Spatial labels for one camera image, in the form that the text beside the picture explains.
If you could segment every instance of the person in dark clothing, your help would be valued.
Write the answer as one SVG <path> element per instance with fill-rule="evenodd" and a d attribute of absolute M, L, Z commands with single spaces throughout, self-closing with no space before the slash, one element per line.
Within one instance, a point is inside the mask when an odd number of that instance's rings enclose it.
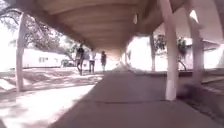
<path fill-rule="evenodd" d="M 101 64 L 102 64 L 103 72 L 105 72 L 105 67 L 107 64 L 107 55 L 106 55 L 105 51 L 102 51 L 102 53 L 101 53 Z"/>
<path fill-rule="evenodd" d="M 80 75 L 82 75 L 82 64 L 83 64 L 84 54 L 85 54 L 85 51 L 82 47 L 83 45 L 81 44 L 76 53 L 76 63 L 77 63 L 77 68 Z"/>

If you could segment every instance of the ceiling beam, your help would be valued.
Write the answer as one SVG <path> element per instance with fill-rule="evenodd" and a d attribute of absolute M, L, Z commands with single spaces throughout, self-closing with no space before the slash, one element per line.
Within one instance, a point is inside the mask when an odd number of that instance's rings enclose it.
<path fill-rule="evenodd" d="M 182 7 L 188 0 L 170 0 L 173 13 Z M 148 8 L 148 15 L 139 26 L 140 34 L 151 34 L 163 23 L 163 17 L 157 2 L 152 3 Z"/>
<path fill-rule="evenodd" d="M 85 38 L 80 33 L 74 31 L 69 26 L 66 26 L 58 22 L 56 17 L 51 16 L 46 11 L 42 10 L 41 6 L 39 6 L 38 3 L 35 2 L 34 0 L 5 0 L 5 1 L 11 5 L 16 4 L 16 6 L 22 11 L 46 23 L 55 30 L 69 36 L 75 41 L 85 44 L 87 47 L 93 47 L 92 43 L 87 38 Z"/>

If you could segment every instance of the covered walkway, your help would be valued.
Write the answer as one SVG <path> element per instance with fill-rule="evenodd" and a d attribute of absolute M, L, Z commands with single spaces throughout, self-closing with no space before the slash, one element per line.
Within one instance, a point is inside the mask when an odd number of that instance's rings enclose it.
<path fill-rule="evenodd" d="M 166 101 L 165 83 L 164 77 L 111 72 L 50 127 L 221 128 L 182 101 Z"/>

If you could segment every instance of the walking person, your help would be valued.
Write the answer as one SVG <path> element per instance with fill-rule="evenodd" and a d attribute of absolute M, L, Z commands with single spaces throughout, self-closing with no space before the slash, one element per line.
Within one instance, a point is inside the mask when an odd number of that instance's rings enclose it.
<path fill-rule="evenodd" d="M 105 67 L 107 64 L 107 55 L 106 55 L 105 51 L 102 51 L 102 53 L 101 53 L 101 64 L 102 64 L 103 72 L 105 72 Z"/>
<path fill-rule="evenodd" d="M 85 51 L 83 49 L 83 45 L 80 44 L 80 46 L 77 50 L 77 53 L 76 53 L 77 69 L 78 69 L 80 75 L 82 75 L 82 64 L 83 64 L 83 60 L 84 60 L 84 54 L 85 54 Z"/>
<path fill-rule="evenodd" d="M 96 53 L 91 49 L 89 53 L 89 73 L 94 73 Z"/>

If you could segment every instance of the sunlight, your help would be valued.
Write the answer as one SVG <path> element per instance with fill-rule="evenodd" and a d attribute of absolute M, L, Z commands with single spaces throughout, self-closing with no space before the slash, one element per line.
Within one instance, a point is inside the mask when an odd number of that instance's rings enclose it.
<path fill-rule="evenodd" d="M 193 18 L 197 23 L 199 23 L 198 22 L 198 17 L 197 17 L 197 14 L 196 14 L 196 11 L 195 10 L 192 10 L 191 11 L 190 17 Z"/>
<path fill-rule="evenodd" d="M 141 70 L 151 70 L 151 48 L 149 37 L 134 37 L 128 46 L 131 51 L 130 63 L 132 67 Z"/>

